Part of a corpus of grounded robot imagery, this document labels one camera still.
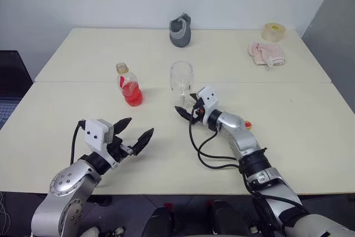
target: red liquid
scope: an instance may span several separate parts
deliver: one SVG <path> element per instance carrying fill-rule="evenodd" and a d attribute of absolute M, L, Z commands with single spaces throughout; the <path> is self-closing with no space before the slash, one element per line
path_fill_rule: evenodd
<path fill-rule="evenodd" d="M 140 105 L 143 101 L 142 92 L 140 91 L 138 83 L 136 82 L 129 82 L 125 84 L 125 86 L 122 88 L 122 94 L 126 102 L 132 107 Z"/>

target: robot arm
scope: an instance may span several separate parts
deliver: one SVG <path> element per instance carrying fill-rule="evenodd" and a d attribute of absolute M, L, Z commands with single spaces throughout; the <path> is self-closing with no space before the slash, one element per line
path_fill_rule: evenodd
<path fill-rule="evenodd" d="M 31 229 L 34 236 L 76 236 L 83 205 L 101 181 L 101 175 L 115 169 L 128 155 L 138 155 L 148 144 L 154 129 L 145 132 L 133 146 L 122 144 L 119 134 L 131 121 L 112 125 L 104 120 L 79 122 L 85 142 L 93 151 L 59 172 L 51 181 L 45 200 L 35 211 Z"/>
<path fill-rule="evenodd" d="M 267 231 L 283 230 L 285 235 L 295 237 L 353 236 L 354 232 L 323 216 L 309 215 L 297 194 L 268 162 L 264 155 L 266 148 L 260 148 L 246 122 L 239 116 L 217 109 L 218 100 L 212 87 L 205 87 L 191 96 L 196 100 L 192 114 L 197 110 L 197 117 L 191 117 L 181 107 L 175 109 L 192 124 L 200 121 L 228 140 Z"/>

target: table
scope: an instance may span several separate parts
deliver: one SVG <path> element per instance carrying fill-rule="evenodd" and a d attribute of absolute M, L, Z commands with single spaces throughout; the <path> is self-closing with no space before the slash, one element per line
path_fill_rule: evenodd
<path fill-rule="evenodd" d="M 209 84 L 220 110 L 252 122 L 270 163 L 297 193 L 355 191 L 355 116 L 333 84 Z M 168 86 L 142 83 L 141 88 L 144 103 L 133 108 L 113 82 L 35 83 L 0 131 L 0 190 L 46 193 L 52 177 L 69 164 L 78 120 L 114 123 L 132 117 L 120 135 L 125 144 L 134 144 L 151 127 L 154 135 L 138 157 L 108 171 L 95 194 L 246 194 L 236 169 L 210 170 L 198 161 Z M 193 131 L 198 144 L 212 134 L 200 124 Z M 205 152 L 232 155 L 222 137 Z M 90 151 L 80 131 L 75 158 L 84 153 Z"/>
<path fill-rule="evenodd" d="M 178 48 L 168 30 L 76 28 L 35 81 L 114 82 L 116 63 L 126 62 L 139 82 L 161 85 L 179 60 L 190 62 L 202 83 L 331 81 L 295 30 L 279 42 L 287 57 L 281 67 L 256 66 L 248 53 L 253 41 L 265 42 L 261 31 L 193 30 L 191 43 Z"/>

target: laptop keyboard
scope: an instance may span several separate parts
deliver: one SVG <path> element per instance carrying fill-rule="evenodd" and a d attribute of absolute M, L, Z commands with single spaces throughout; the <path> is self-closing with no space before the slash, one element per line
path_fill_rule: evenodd
<path fill-rule="evenodd" d="M 0 103 L 0 122 L 6 122 L 16 107 L 17 104 Z"/>

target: pink towel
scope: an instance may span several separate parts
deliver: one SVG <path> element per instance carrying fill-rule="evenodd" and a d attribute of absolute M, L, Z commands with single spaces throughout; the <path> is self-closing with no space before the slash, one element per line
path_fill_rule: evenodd
<path fill-rule="evenodd" d="M 285 53 L 278 44 L 253 42 L 249 45 L 249 54 L 254 57 L 256 65 L 284 65 Z"/>

